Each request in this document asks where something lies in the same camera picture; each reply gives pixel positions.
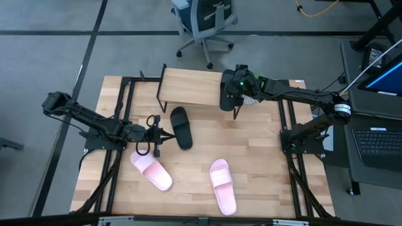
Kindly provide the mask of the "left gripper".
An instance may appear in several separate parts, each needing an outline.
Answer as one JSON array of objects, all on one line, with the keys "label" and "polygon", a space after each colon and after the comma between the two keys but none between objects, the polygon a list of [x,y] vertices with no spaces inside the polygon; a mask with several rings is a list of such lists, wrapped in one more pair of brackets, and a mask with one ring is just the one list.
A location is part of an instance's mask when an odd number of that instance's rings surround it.
[{"label": "left gripper", "polygon": [[150,151],[151,144],[153,144],[153,156],[156,158],[160,157],[160,150],[158,149],[160,143],[163,144],[165,141],[175,138],[174,134],[170,134],[163,129],[161,130],[159,128],[159,122],[159,115],[150,115],[146,120],[146,124],[148,126],[146,131],[146,142],[148,143],[148,151]]}]

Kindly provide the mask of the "black slide sandal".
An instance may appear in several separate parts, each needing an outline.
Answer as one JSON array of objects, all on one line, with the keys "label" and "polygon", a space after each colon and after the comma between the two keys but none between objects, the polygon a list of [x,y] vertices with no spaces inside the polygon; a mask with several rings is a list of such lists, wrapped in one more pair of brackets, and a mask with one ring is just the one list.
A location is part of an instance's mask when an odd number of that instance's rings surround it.
[{"label": "black slide sandal", "polygon": [[192,134],[186,110],[183,107],[174,108],[170,114],[170,122],[180,149],[192,148]]},{"label": "black slide sandal", "polygon": [[233,70],[224,70],[220,80],[220,98],[219,98],[219,107],[223,111],[232,111],[235,107],[241,107],[243,105],[244,99],[240,97],[236,97],[228,93],[226,90],[227,85],[229,84],[229,80],[234,76],[235,71]]}]

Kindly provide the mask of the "pink slide sandal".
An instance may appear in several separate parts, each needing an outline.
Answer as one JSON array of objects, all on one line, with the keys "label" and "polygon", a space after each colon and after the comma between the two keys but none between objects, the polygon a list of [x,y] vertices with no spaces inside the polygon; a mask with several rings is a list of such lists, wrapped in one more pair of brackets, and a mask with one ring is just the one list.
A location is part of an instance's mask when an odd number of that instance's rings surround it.
[{"label": "pink slide sandal", "polygon": [[234,182],[229,164],[224,159],[214,161],[210,167],[210,182],[223,215],[233,215],[237,210]]},{"label": "pink slide sandal", "polygon": [[144,156],[133,152],[130,155],[132,165],[161,191],[167,191],[173,185],[173,179],[162,164],[151,154]]}]

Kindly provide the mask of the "wooden shelf black metal legs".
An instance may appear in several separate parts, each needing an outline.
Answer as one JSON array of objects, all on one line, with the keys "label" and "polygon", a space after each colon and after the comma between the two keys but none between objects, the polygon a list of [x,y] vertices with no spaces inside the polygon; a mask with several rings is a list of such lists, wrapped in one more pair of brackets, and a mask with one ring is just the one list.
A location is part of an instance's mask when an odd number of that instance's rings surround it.
[{"label": "wooden shelf black metal legs", "polygon": [[229,112],[219,108],[221,76],[220,72],[169,68],[164,65],[156,95],[162,112],[182,106],[191,116],[236,119],[239,107]]}]

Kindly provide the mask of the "grey office chair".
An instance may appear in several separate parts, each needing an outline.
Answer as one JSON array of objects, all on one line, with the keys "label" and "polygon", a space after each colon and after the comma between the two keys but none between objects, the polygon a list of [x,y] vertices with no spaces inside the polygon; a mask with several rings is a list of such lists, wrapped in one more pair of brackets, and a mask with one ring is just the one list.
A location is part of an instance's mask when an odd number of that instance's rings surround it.
[{"label": "grey office chair", "polygon": [[200,43],[203,46],[207,68],[213,68],[210,61],[207,41],[212,40],[227,44],[229,50],[234,43],[217,35],[238,22],[234,0],[170,0],[171,12],[176,16],[179,34],[190,34],[192,37],[176,51],[176,57],[182,56],[182,50]]}]

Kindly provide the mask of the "black desk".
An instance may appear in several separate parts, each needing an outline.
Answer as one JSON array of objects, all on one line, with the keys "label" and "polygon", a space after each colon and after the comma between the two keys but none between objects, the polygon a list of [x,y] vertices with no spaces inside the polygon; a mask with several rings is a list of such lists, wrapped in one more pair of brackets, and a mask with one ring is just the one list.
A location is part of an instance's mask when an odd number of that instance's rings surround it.
[{"label": "black desk", "polygon": [[[361,65],[364,54],[363,52],[353,50],[349,41],[343,41],[340,44],[340,52],[346,82],[350,84],[362,72]],[[367,78],[369,78],[369,75],[366,73],[363,74],[353,86],[347,90],[352,111],[380,117],[402,119],[402,97],[358,89],[357,82]]]},{"label": "black desk", "polygon": [[367,127],[402,128],[402,120],[385,119],[358,114],[351,116],[350,122],[346,124],[342,130],[345,135],[345,145],[349,159],[349,174],[352,180],[352,186],[356,187],[359,183],[365,183],[402,190],[402,172],[370,168],[362,165],[354,143],[352,130]]}]

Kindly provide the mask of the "black power adapter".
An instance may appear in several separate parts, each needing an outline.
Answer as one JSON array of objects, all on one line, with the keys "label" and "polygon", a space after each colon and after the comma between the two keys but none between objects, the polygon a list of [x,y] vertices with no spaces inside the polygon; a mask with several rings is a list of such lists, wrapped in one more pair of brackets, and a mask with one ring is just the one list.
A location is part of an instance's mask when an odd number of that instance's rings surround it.
[{"label": "black power adapter", "polygon": [[[364,70],[368,67],[372,62],[374,62],[377,58],[379,58],[386,50],[387,46],[380,43],[371,43],[367,45],[364,50],[364,57],[362,62],[362,69]],[[389,63],[389,57],[387,55],[382,56],[376,63],[374,63],[371,67],[366,70],[368,74],[374,74],[383,69],[387,63]]]}]

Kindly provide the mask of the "monitor with blue screen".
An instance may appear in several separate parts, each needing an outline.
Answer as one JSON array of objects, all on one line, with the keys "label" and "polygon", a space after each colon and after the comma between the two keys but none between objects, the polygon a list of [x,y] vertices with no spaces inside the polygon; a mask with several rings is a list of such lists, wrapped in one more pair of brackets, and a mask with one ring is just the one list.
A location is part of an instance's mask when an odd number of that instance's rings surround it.
[{"label": "monitor with blue screen", "polygon": [[402,53],[358,85],[359,90],[402,97]]}]

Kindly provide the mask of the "black metal stand leg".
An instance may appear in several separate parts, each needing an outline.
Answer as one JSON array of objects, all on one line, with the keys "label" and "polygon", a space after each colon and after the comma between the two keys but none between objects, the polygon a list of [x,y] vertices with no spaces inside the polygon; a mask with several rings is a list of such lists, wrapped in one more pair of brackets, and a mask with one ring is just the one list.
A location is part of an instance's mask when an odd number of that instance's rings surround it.
[{"label": "black metal stand leg", "polygon": [[368,44],[370,44],[370,42],[381,33],[384,33],[389,42],[394,45],[396,42],[388,26],[396,18],[402,20],[402,0],[391,0],[391,9],[389,9],[385,15],[381,14],[374,0],[367,0],[367,2],[373,8],[374,14],[376,15],[378,21],[367,32],[365,32],[358,41],[350,44],[352,49],[355,51],[365,50]]}]

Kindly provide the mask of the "black laptop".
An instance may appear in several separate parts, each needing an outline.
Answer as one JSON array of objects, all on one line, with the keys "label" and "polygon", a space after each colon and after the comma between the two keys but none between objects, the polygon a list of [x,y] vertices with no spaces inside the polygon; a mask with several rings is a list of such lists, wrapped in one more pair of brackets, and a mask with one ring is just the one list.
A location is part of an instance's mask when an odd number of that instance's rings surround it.
[{"label": "black laptop", "polygon": [[357,128],[352,135],[362,165],[402,172],[402,128]]}]

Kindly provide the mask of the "black furniture foot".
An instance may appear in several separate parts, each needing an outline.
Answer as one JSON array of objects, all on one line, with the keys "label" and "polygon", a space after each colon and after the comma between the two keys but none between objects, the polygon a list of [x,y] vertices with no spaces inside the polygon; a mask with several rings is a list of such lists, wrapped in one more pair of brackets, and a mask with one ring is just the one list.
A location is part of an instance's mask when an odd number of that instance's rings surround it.
[{"label": "black furniture foot", "polygon": [[14,141],[10,141],[9,139],[5,139],[3,137],[0,137],[0,151],[3,148],[11,148],[14,149],[16,151],[22,151],[24,148],[23,144],[20,143],[16,143]]}]

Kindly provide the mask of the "black aluminium table frame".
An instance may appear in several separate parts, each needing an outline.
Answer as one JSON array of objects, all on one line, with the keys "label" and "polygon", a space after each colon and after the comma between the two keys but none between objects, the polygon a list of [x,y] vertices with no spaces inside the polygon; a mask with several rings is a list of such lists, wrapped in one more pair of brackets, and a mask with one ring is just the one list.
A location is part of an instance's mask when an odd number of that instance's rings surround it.
[{"label": "black aluminium table frame", "polygon": [[[159,126],[172,132],[170,114],[175,107],[162,112],[156,98],[160,82],[161,77],[106,76],[96,111],[111,116],[123,94],[121,119],[148,127],[147,118],[159,115]],[[160,157],[156,159],[173,179],[169,190],[159,190],[130,161],[133,152],[142,156],[153,154],[153,144],[150,151],[148,143],[128,143],[121,151],[103,147],[82,161],[72,210],[81,210],[100,186],[100,180],[111,173],[109,187],[97,199],[99,210],[114,215],[221,217],[210,182],[210,167],[214,161],[224,159],[234,182],[236,217],[317,216],[317,210],[290,176],[290,164],[298,166],[319,204],[333,212],[323,163],[315,154],[285,154],[281,145],[280,131],[312,119],[309,105],[264,101],[240,108],[234,120],[191,116],[186,112],[192,148],[180,149],[176,139],[158,146]]]}]

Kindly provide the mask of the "silver metal bracket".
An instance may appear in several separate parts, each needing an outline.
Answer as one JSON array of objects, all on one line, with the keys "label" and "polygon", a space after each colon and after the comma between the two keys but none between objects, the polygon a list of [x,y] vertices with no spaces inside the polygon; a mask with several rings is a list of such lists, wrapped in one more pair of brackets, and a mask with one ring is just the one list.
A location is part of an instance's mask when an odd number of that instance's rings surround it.
[{"label": "silver metal bracket", "polygon": [[272,226],[310,226],[309,222],[299,220],[273,219]]},{"label": "silver metal bracket", "polygon": [[134,216],[109,216],[100,217],[97,226],[111,226],[111,223],[133,221]]}]

